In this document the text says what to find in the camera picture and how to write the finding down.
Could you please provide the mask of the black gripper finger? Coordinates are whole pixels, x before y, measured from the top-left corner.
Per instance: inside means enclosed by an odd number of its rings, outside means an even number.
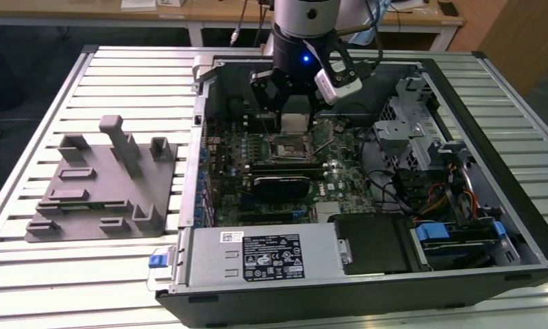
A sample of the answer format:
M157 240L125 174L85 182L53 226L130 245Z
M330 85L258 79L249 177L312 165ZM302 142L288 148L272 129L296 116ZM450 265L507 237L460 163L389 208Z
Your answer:
M322 98L322 94L320 93L316 86L309 87L309 114L310 118L313 119L316 114L320 111L330 110L333 105L329 105Z
M278 85L282 78L280 69L266 71L252 71L249 75L249 87L256 99L260 110L274 114L278 119L281 116L280 89Z

